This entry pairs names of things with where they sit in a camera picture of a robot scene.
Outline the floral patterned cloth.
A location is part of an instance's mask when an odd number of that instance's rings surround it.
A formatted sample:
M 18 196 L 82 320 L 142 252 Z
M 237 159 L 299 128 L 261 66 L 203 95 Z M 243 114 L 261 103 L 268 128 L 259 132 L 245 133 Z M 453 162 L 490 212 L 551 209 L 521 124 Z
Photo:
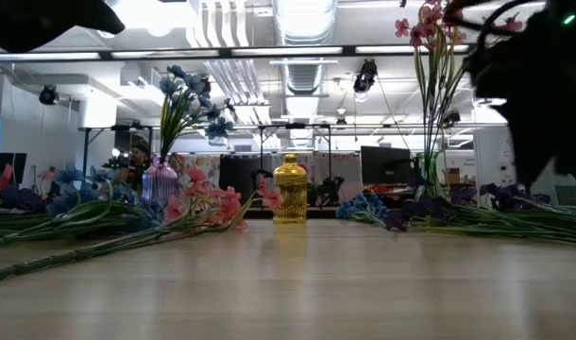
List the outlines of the floral patterned cloth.
M 216 188 L 220 178 L 218 155 L 178 155 L 178 186 L 207 190 Z

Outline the person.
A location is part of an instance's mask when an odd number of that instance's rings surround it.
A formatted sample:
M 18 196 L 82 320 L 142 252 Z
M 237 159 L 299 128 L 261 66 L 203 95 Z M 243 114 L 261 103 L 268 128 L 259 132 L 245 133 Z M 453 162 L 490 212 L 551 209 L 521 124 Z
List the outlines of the person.
M 137 194 L 143 191 L 143 175 L 150 162 L 149 145 L 146 141 L 140 141 L 131 148 L 128 164 L 124 165 L 117 179 L 126 183 Z

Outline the yellow glass vase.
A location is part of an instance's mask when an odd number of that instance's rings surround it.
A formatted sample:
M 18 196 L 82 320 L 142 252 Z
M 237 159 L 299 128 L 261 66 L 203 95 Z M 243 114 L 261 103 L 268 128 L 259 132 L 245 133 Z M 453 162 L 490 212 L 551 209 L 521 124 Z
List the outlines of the yellow glass vase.
M 274 184 L 281 203 L 273 211 L 275 224 L 305 224 L 307 220 L 307 171 L 296 154 L 285 154 L 283 164 L 274 170 Z

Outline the black computer monitor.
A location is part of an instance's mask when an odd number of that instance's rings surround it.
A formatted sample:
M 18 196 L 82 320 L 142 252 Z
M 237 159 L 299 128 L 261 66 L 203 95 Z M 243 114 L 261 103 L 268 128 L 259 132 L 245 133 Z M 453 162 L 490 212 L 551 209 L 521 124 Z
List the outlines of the black computer monitor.
M 414 172 L 408 149 L 362 146 L 360 159 L 364 184 L 406 184 Z
M 8 181 L 21 184 L 24 177 L 26 153 L 0 153 L 0 178 L 8 177 Z

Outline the purple artificial flower bunch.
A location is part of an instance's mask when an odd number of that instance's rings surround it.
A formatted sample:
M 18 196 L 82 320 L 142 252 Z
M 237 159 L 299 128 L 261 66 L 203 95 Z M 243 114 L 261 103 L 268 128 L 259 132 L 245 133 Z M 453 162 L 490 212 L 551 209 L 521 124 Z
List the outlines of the purple artificial flower bunch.
M 426 197 L 409 201 L 385 220 L 388 229 L 576 244 L 576 211 L 525 200 L 521 209 L 455 205 Z
M 481 187 L 480 198 L 490 206 L 453 205 L 449 225 L 480 235 L 576 243 L 576 209 L 552 206 L 548 195 L 530 195 L 516 185 L 486 184 Z
M 9 209 L 27 211 L 31 213 L 42 213 L 45 205 L 42 198 L 32 190 L 20 189 L 15 184 L 7 184 L 0 191 L 2 206 Z

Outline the pink ribbed glass vase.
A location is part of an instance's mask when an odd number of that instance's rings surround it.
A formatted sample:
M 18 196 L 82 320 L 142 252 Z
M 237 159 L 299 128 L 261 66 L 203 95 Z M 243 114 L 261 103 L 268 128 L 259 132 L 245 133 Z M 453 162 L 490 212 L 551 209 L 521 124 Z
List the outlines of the pink ribbed glass vase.
M 142 179 L 142 198 L 145 200 L 159 200 L 167 203 L 172 196 L 177 194 L 178 174 L 168 161 L 162 161 L 160 157 L 153 159 L 144 171 Z

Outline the green glass vase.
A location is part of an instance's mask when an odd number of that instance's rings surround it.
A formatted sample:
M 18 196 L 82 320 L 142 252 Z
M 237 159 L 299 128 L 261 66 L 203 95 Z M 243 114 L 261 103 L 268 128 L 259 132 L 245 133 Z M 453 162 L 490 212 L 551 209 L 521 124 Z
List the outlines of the green glass vase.
M 415 198 L 422 197 L 445 197 L 446 190 L 439 180 L 437 171 L 437 158 L 439 153 L 421 152 L 417 154 L 418 166 L 422 180 L 416 188 Z

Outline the white ceiling pipes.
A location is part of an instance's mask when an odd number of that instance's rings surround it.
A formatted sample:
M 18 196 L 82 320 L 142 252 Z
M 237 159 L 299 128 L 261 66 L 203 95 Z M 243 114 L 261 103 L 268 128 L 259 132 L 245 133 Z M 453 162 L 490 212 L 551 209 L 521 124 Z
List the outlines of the white ceiling pipes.
M 248 47 L 245 0 L 187 0 L 195 18 L 186 30 L 193 48 Z M 243 125 L 271 122 L 253 59 L 215 59 L 204 63 L 220 91 L 236 106 L 231 116 Z

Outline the blue artificial flower bunch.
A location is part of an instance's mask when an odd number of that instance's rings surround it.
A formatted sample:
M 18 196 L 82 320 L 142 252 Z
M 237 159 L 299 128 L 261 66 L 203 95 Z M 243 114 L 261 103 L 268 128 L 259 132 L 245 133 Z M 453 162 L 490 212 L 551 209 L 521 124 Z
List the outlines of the blue artificial flower bunch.
M 89 174 L 74 167 L 57 169 L 47 184 L 46 193 L 30 189 L 42 198 L 43 212 L 5 208 L 0 199 L 0 247 L 125 235 L 162 224 L 164 204 L 143 199 L 110 169 L 93 167 Z
M 357 194 L 352 200 L 344 201 L 336 210 L 338 219 L 353 220 L 385 227 L 389 209 L 374 194 Z
M 228 138 L 233 123 L 223 116 L 224 111 L 235 112 L 233 102 L 226 98 L 222 105 L 213 104 L 210 95 L 198 95 L 193 88 L 195 74 L 180 66 L 166 68 L 167 76 L 160 81 L 164 94 L 160 122 L 160 158 L 166 161 L 175 141 L 193 126 L 203 129 L 209 140 Z

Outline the black aluminium table frame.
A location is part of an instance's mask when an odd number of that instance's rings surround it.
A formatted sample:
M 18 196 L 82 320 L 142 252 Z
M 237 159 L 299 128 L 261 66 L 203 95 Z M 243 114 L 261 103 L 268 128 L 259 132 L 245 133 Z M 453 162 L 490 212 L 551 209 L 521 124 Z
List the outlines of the black aluminium table frame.
M 336 207 L 309 207 L 307 210 L 308 219 L 333 219 L 336 217 Z M 266 208 L 249 208 L 245 213 L 245 219 L 271 219 L 273 212 Z

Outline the black screen panel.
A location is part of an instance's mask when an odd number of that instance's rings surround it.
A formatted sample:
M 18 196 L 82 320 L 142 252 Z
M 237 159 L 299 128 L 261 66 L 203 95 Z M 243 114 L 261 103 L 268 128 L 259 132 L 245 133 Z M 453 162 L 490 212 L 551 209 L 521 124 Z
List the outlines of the black screen panel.
M 225 155 L 220 159 L 218 185 L 226 190 L 232 187 L 242 196 L 249 197 L 256 188 L 260 170 L 272 172 L 272 157 L 255 155 Z

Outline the white pillar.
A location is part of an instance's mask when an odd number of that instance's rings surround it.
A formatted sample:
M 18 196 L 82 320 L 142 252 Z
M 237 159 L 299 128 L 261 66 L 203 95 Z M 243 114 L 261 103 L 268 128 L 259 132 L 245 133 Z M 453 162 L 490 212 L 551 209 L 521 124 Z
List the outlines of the white pillar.
M 515 156 L 508 127 L 484 127 L 473 134 L 476 160 L 476 183 L 479 188 L 494 183 L 508 186 L 517 183 Z

